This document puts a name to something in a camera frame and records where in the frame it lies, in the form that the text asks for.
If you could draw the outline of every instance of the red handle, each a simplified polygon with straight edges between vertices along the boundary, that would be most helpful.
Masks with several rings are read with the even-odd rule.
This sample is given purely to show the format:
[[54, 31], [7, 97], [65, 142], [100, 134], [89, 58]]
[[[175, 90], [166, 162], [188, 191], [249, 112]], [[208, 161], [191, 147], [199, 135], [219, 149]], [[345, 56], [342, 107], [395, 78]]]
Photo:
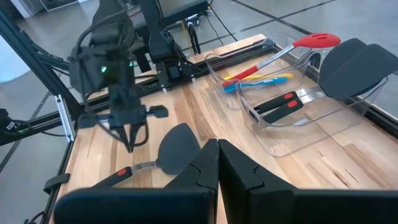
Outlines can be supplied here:
[[234, 77], [230, 78], [230, 81], [224, 82], [224, 83], [223, 83], [223, 87], [228, 87], [228, 86], [230, 86], [230, 85], [236, 83], [237, 80], [242, 80], [242, 79], [248, 77], [249, 75], [251, 75], [251, 74], [257, 72], [258, 70], [259, 70], [259, 68], [257, 67], [257, 65], [255, 65], [255, 66], [253, 66], [253, 67], [247, 69], [246, 71], [241, 72], [241, 73], [235, 75]]
[[293, 43], [294, 47], [327, 48], [340, 44], [341, 40], [334, 34], [311, 34]]

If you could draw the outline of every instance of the black spatula head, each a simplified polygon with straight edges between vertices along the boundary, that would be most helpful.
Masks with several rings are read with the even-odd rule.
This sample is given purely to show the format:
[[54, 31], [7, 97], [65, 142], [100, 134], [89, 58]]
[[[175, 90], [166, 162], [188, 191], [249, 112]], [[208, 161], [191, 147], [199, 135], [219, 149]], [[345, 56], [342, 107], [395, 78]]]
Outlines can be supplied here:
[[319, 84], [323, 83], [338, 68], [346, 63], [350, 58], [354, 57], [359, 51], [364, 49], [366, 45], [357, 38], [353, 38], [337, 45], [325, 57], [319, 74]]
[[344, 63], [320, 86], [329, 97], [346, 100], [370, 90], [396, 70], [398, 57], [377, 44], [371, 44]]
[[199, 151], [200, 145], [193, 131], [187, 124], [179, 124], [164, 136], [156, 164], [166, 174], [177, 175]]

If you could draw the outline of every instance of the blue utensil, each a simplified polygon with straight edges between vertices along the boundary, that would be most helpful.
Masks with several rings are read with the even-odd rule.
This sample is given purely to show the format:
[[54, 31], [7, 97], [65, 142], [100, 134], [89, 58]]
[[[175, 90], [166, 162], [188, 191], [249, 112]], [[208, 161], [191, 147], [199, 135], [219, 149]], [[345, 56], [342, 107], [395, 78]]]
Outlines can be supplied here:
[[[241, 86], [257, 86], [257, 85], [275, 85], [275, 84], [282, 84], [287, 82], [287, 80], [289, 80], [289, 78], [286, 77], [280, 77], [280, 78], [270, 78], [267, 80], [263, 80], [260, 82], [256, 82], [256, 83], [240, 83], [237, 85], [241, 85]], [[236, 85], [229, 85], [227, 87], [224, 87], [224, 91], [226, 93], [232, 93], [233, 91], [235, 91]]]

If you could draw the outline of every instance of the black bracket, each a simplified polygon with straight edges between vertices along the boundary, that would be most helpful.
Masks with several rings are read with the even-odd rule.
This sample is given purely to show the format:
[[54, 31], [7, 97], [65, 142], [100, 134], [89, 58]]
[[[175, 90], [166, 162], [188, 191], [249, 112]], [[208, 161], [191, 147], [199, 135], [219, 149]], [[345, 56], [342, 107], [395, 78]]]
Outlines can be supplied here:
[[70, 174], [61, 174], [56, 177], [53, 177], [46, 181], [43, 191], [47, 193], [48, 195], [51, 194], [51, 192], [61, 186], [61, 184], [67, 183], [69, 181]]

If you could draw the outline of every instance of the white wall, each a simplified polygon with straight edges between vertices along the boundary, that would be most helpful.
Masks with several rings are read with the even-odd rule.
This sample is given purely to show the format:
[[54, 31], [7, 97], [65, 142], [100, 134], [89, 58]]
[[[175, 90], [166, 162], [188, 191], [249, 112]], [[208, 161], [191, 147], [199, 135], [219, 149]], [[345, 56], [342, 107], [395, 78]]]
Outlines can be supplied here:
[[0, 83], [18, 78], [29, 70], [14, 49], [0, 36]]
[[25, 8], [25, 6], [20, 2], [20, 0], [11, 0], [13, 5], [18, 9], [19, 13], [26, 19], [32, 16], [30, 12]]

